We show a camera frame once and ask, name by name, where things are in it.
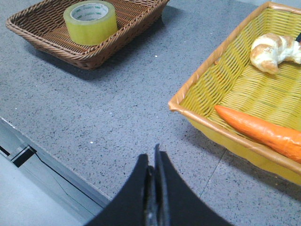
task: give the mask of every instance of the orange carrot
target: orange carrot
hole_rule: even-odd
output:
[[[237,131],[301,163],[301,132],[224,106],[216,105],[215,109]]]

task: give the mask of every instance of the tape roll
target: tape roll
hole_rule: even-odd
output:
[[[75,3],[63,17],[71,40],[79,45],[98,45],[117,31],[115,8],[106,1]]]

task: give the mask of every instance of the wicker basket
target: wicker basket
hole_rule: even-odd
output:
[[[63,12],[79,1],[42,1],[12,15],[6,26],[36,49],[92,70],[155,22],[169,0],[107,0],[115,7],[118,31],[97,46],[78,45],[69,37]]]
[[[283,62],[270,76],[250,64],[253,41],[268,32],[297,37],[301,10],[266,2],[252,12],[192,74],[169,102],[209,139],[252,164],[301,184],[301,164],[239,134],[215,105],[301,131],[301,65]]]

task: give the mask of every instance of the croissant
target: croissant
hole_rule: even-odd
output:
[[[301,64],[301,45],[291,36],[267,33],[254,41],[250,59],[259,70],[277,74],[278,64],[283,61]]]

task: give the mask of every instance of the speckled countertop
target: speckled countertop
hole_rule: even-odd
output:
[[[109,199],[160,143],[190,188],[237,226],[301,225],[301,187],[207,139],[168,101],[256,6],[170,0],[162,19],[85,71],[5,27],[38,2],[0,0],[0,116]]]

